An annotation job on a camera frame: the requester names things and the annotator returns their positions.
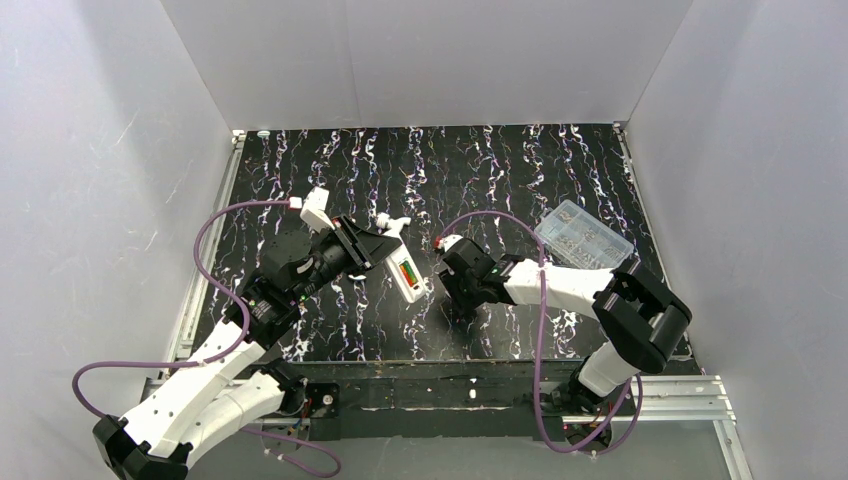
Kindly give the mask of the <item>white remote control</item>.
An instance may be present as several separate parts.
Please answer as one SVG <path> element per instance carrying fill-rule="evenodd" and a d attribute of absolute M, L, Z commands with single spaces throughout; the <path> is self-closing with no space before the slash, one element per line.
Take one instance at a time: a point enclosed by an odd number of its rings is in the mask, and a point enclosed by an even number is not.
<path fill-rule="evenodd" d="M 426 279 L 404 243 L 384 260 L 384 266 L 407 303 L 414 304 L 427 294 Z"/>

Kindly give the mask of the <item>green battery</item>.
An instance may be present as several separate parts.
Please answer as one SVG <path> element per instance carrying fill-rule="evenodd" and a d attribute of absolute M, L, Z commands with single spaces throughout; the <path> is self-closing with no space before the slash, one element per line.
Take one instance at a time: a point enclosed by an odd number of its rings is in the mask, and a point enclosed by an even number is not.
<path fill-rule="evenodd" d="M 414 286 L 418 282 L 417 276 L 408 261 L 401 262 L 399 268 L 409 286 Z"/>

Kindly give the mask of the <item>orange battery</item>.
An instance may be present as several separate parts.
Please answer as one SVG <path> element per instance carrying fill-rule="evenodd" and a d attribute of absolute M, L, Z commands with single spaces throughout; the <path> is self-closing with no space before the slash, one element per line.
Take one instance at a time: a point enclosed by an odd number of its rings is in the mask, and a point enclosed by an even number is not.
<path fill-rule="evenodd" d="M 407 283 L 409 287 L 413 291 L 418 291 L 420 289 L 421 279 L 419 278 L 418 270 L 410 263 L 406 262 L 404 265 Z"/>

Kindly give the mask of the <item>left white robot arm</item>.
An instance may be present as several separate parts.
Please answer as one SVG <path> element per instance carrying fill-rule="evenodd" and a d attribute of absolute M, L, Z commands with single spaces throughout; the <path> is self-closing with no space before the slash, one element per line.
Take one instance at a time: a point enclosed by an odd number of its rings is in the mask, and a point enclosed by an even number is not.
<path fill-rule="evenodd" d="M 181 368 L 122 416 L 106 415 L 93 436 L 105 463 L 120 479 L 183 479 L 218 443 L 267 414 L 307 413 L 308 381 L 277 359 L 241 386 L 228 385 L 259 360 L 300 319 L 301 303 L 343 274 L 364 273 L 402 246 L 404 222 L 383 215 L 378 229 L 340 216 L 279 233 L 264 246 L 258 268 Z"/>

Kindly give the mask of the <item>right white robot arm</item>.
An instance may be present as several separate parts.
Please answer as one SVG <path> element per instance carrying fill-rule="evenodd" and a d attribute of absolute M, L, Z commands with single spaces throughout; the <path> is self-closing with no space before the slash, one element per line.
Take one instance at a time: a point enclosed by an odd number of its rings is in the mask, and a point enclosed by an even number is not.
<path fill-rule="evenodd" d="M 692 321 L 689 307 L 635 258 L 613 269 L 575 269 L 505 254 L 494 259 L 458 235 L 435 246 L 439 279 L 462 312 L 483 304 L 537 305 L 594 318 L 606 342 L 566 394 L 598 403 L 638 373 L 664 371 Z"/>

